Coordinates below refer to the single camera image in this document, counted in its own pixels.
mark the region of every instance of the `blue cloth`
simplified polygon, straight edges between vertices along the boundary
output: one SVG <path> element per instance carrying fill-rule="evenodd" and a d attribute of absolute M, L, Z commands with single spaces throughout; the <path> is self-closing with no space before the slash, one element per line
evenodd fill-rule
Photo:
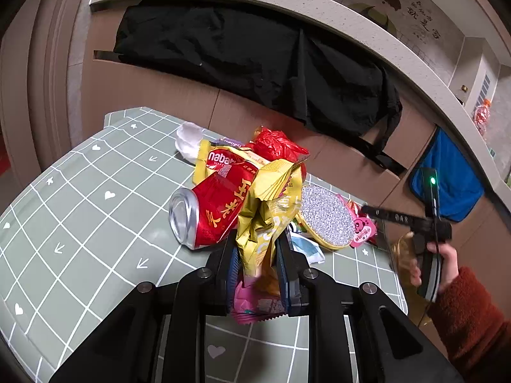
<path fill-rule="evenodd" d="M 483 186 L 470 164 L 449 136 L 437 129 L 432 145 L 410 178 L 410 189 L 423 200 L 420 169 L 436 169 L 439 182 L 439 213 L 454 222 L 463 220 L 484 193 Z"/>

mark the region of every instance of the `table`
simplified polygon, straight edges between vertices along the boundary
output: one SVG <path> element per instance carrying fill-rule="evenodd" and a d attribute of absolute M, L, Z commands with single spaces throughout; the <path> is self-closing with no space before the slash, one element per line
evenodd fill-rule
<path fill-rule="evenodd" d="M 108 114 L 101 132 L 41 174 L 0 217 L 0 330 L 34 381 L 48 382 L 139 282 L 177 282 L 205 265 L 210 250 L 180 246 L 168 222 L 172 192 L 193 187 L 193 166 L 174 143 L 181 122 L 145 107 Z M 349 198 L 315 176 L 306 183 Z M 407 312 L 385 251 L 363 244 L 324 253 L 316 268 L 351 285 L 374 282 Z M 306 381 L 306 318 L 206 322 L 207 382 Z"/>

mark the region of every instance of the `trash pile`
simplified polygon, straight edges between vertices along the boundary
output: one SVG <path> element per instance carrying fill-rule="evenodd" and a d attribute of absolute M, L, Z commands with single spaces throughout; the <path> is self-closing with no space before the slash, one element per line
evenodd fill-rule
<path fill-rule="evenodd" d="M 177 149 L 195 164 L 195 187 L 172 194 L 169 221 L 178 242 L 191 250 L 217 244 L 237 229 L 242 269 L 231 314 L 238 323 L 284 314 L 273 262 L 275 240 L 286 229 L 294 250 L 309 263 L 324 262 L 320 245 L 356 247 L 375 235 L 376 226 L 358 204 L 303 185 L 309 151 L 284 132 L 260 127 L 243 144 L 211 142 L 201 131 L 190 122 L 177 131 Z"/>

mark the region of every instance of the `person's hand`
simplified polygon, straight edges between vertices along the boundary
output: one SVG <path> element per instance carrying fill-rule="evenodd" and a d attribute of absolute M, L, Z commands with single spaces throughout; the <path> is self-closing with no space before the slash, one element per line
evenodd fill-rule
<path fill-rule="evenodd" d="M 428 243 L 427 248 L 430 252 L 436 253 L 436 245 L 434 243 Z M 444 257 L 439 285 L 439 294 L 442 294 L 459 275 L 458 253 L 450 244 L 439 244 L 439 252 Z M 417 266 L 417 259 L 412 259 L 410 262 L 410 282 L 413 286 L 420 286 L 422 283 L 421 270 Z"/>

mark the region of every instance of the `screw head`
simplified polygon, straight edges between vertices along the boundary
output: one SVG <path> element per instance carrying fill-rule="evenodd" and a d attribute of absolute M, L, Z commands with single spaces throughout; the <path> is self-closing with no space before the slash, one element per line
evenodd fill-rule
<path fill-rule="evenodd" d="M 316 279 L 319 276 L 319 272 L 313 267 L 310 267 L 303 271 L 303 276 L 309 279 Z"/>
<path fill-rule="evenodd" d="M 149 292 L 152 290 L 153 284 L 150 282 L 141 282 L 136 286 L 136 290 L 139 291 L 141 294 L 145 294 L 146 292 Z"/>
<path fill-rule="evenodd" d="M 366 282 L 362 285 L 362 289 L 368 294 L 375 294 L 378 291 L 378 287 L 372 282 Z"/>
<path fill-rule="evenodd" d="M 199 278 L 209 278 L 211 275 L 213 275 L 213 272 L 207 267 L 202 267 L 197 270 L 197 276 Z"/>

